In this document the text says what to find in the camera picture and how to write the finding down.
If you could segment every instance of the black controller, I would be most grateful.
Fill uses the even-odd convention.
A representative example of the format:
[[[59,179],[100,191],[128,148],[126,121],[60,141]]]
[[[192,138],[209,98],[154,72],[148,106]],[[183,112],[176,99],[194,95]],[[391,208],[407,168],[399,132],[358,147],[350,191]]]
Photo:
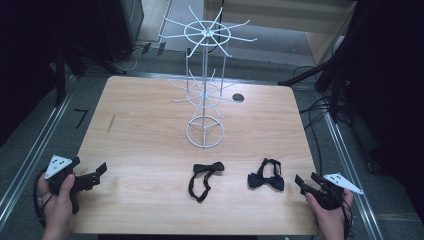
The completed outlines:
[[[319,205],[327,210],[334,210],[341,206],[344,199],[344,189],[334,185],[326,179],[322,179],[318,174],[312,173],[311,179],[314,180],[317,184],[320,185],[321,189],[317,190],[309,185],[307,185],[302,178],[296,175],[295,182],[300,187],[300,193],[305,195],[305,193],[311,193]]]
[[[74,167],[80,163],[79,157],[72,159],[72,163],[56,173],[49,179],[49,187],[53,194],[59,195],[60,186],[65,180],[66,176],[72,174]],[[76,198],[76,193],[82,190],[91,190],[95,185],[100,184],[100,176],[107,171],[106,163],[103,163],[96,169],[95,172],[89,173],[83,176],[75,177],[74,186],[71,189],[71,202],[72,202],[72,213],[75,214],[79,211],[79,204]]]

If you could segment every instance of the human hand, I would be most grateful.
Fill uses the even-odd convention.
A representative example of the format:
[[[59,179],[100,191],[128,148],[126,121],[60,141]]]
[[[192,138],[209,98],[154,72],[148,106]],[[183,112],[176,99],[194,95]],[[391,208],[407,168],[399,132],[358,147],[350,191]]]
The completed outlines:
[[[43,204],[45,204],[46,230],[43,240],[67,239],[75,224],[70,198],[70,192],[75,183],[75,175],[69,174],[65,178],[58,196],[50,193],[49,183],[44,175],[45,173],[38,179],[38,189],[43,194]]]
[[[320,229],[321,240],[344,240],[345,216],[341,207],[334,210],[322,208],[311,193],[305,194],[306,201],[315,213]],[[344,190],[343,207],[350,209],[353,201],[351,191]]]

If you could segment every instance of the white metal display stand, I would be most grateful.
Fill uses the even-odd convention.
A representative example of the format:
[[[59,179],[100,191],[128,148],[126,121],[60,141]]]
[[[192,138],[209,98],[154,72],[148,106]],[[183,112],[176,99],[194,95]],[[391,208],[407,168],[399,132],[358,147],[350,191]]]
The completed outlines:
[[[194,48],[192,51],[186,51],[186,86],[181,87],[177,84],[171,83],[175,87],[182,88],[186,90],[186,98],[180,100],[173,100],[175,102],[180,101],[189,101],[191,104],[196,106],[196,110],[187,124],[186,127],[186,135],[187,139],[197,147],[201,148],[211,148],[218,145],[222,139],[224,138],[224,127],[222,123],[215,117],[210,115],[206,115],[207,109],[213,109],[216,115],[219,118],[222,116],[219,114],[216,106],[222,101],[230,101],[230,102],[242,102],[241,98],[226,99],[222,97],[222,90],[230,87],[233,84],[227,85],[224,87],[224,72],[225,72],[225,63],[227,57],[231,57],[228,54],[228,42],[230,39],[245,41],[245,42],[253,42],[255,39],[244,39],[238,38],[231,35],[230,29],[241,27],[249,23],[249,21],[234,25],[231,27],[226,27],[223,24],[218,22],[222,14],[222,8],[220,9],[218,15],[216,16],[214,21],[207,20],[199,20],[199,18],[194,14],[191,7],[189,6],[189,10],[196,21],[189,24],[182,24],[176,21],[172,21],[165,16],[163,17],[167,22],[174,23],[184,27],[184,34],[182,35],[174,35],[174,36],[163,36],[163,38],[186,38],[187,44],[194,44]],[[189,69],[189,58],[193,56],[195,51],[202,47],[202,76],[200,80],[193,76],[191,70]],[[222,65],[222,75],[221,75],[221,83],[220,85],[214,84],[214,75],[215,70],[213,71],[210,78],[208,78],[208,64],[209,64],[209,48],[218,47],[224,53],[224,60]]]

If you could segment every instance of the bow tie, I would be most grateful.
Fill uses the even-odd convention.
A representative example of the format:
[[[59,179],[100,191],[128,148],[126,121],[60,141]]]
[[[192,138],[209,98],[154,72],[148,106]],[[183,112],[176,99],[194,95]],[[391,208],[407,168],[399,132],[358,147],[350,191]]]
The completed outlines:
[[[209,190],[211,190],[211,187],[208,184],[208,179],[216,171],[224,171],[224,164],[222,164],[221,162],[216,162],[212,165],[194,164],[194,176],[190,179],[190,183],[188,184],[188,192],[190,193],[190,196],[197,200],[197,202],[202,202],[208,195]],[[194,179],[196,178],[197,174],[202,172],[208,172],[203,179],[203,185],[205,185],[206,190],[202,193],[200,197],[198,197],[193,192]]]
[[[212,165],[194,164],[193,166],[193,172],[196,174],[210,171],[224,171],[224,164],[222,164],[221,162],[216,162]]]
[[[268,163],[274,165],[274,176],[270,178],[264,178],[264,167]],[[280,174],[277,173],[277,165],[280,169]],[[247,176],[247,182],[251,188],[257,188],[262,186],[264,183],[267,183],[278,190],[284,191],[284,179],[281,177],[281,163],[274,159],[265,158],[258,170],[258,173],[251,173]]]

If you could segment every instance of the table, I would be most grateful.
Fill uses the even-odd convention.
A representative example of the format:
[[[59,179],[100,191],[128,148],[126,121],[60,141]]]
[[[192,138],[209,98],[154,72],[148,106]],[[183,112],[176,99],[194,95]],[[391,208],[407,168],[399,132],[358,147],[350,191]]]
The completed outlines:
[[[195,107],[172,102],[185,91],[166,79],[111,77],[79,151],[78,175],[107,162],[101,184],[79,196],[75,233],[314,235],[312,212],[299,194],[296,174],[315,171],[290,88],[234,84],[224,89],[242,103],[222,101],[225,136],[213,148],[191,144],[185,128]],[[281,162],[285,190],[249,189],[247,175],[264,158]],[[198,203],[188,193],[193,164],[221,161]],[[272,165],[264,176],[272,176]],[[204,190],[203,175],[194,191]]]
[[[315,63],[330,57],[332,46],[346,32],[356,1],[347,0],[227,0],[223,22],[305,32]],[[204,18],[214,20],[221,1],[204,0]]]

